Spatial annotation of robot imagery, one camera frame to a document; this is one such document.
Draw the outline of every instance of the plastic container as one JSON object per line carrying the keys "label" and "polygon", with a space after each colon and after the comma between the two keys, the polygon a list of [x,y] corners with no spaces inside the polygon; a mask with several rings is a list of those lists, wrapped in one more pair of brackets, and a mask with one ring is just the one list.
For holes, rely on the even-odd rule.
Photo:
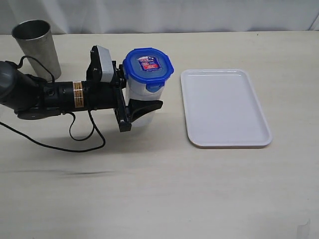
{"label": "plastic container", "polygon": [[[159,100],[165,82],[174,72],[174,68],[163,52],[154,48],[134,49],[123,61],[127,79],[126,100]],[[132,123],[133,127],[149,124],[154,112],[142,116]]]}

